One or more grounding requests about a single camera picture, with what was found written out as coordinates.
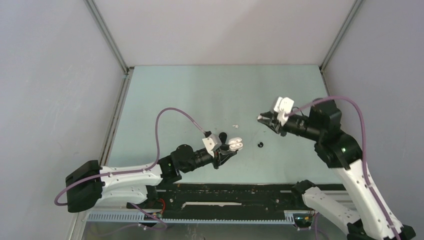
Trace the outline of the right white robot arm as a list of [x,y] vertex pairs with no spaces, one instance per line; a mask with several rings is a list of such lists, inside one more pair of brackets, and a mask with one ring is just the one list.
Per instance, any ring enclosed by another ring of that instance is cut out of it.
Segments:
[[292,99],[278,97],[271,110],[257,118],[280,136],[289,133],[313,141],[316,154],[340,179],[355,209],[332,199],[309,180],[292,188],[291,204],[297,209],[308,207],[317,211],[349,240],[413,239],[415,230],[393,214],[369,172],[366,141],[357,142],[342,130],[337,99],[315,99],[306,104],[309,115],[302,115],[302,108],[294,108]]

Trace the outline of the white earbud case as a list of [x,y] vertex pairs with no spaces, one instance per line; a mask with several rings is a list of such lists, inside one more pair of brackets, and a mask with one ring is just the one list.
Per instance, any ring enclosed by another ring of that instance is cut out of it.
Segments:
[[241,137],[234,137],[228,140],[228,150],[236,152],[241,150],[244,147]]

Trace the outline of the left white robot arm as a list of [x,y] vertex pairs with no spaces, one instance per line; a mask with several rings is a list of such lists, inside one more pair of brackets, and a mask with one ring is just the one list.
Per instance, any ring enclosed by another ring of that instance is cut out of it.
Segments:
[[183,144],[150,170],[143,166],[101,167],[97,160],[89,160],[65,178],[67,210],[79,213],[95,206],[126,203],[153,208],[158,202],[157,186],[173,184],[182,179],[182,173],[208,164],[218,169],[242,147],[243,143],[234,142],[209,153],[205,148],[194,151]]

